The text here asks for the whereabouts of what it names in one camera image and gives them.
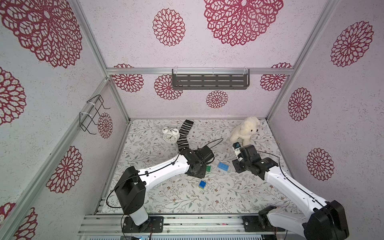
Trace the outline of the light blue long lego brick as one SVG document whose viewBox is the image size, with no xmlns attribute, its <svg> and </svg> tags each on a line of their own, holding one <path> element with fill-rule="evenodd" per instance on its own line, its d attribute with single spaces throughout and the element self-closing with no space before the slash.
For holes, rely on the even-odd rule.
<svg viewBox="0 0 384 240">
<path fill-rule="evenodd" d="M 219 164 L 218 164 L 218 168 L 221 169 L 221 170 L 223 170 L 223 171 L 225 171 L 225 172 L 227 172 L 227 171 L 229 170 L 229 166 L 226 165 L 226 164 L 223 164 L 223 163 L 221 163 L 221 162 L 219 162 Z"/>
</svg>

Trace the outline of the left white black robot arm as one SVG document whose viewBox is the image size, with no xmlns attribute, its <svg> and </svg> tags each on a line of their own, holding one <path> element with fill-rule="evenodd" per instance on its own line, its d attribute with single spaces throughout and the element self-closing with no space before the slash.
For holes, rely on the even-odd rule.
<svg viewBox="0 0 384 240">
<path fill-rule="evenodd" d="M 149 217 L 145 206 L 146 192 L 156 185 L 177 175 L 203 179 L 207 165 L 214 160 L 213 151 L 205 146 L 201 149 L 184 149 L 174 158 L 156 166 L 137 170 L 127 168 L 112 192 L 116 194 L 125 220 L 122 232 L 160 233 L 163 217 Z"/>
</svg>

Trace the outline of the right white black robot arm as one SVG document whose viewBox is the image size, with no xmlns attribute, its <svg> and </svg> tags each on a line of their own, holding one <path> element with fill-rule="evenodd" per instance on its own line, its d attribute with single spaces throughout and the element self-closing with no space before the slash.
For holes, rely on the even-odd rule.
<svg viewBox="0 0 384 240">
<path fill-rule="evenodd" d="M 344 207 L 337 201 L 331 202 L 314 194 L 292 177 L 289 177 L 278 163 L 270 158 L 261 158 L 253 145 L 233 144 L 236 160 L 233 166 L 237 173 L 251 172 L 277 188 L 302 212 L 295 214 L 268 206 L 258 212 L 259 228 L 266 231 L 278 228 L 300 235 L 307 240 L 345 240 L 349 228 Z"/>
</svg>

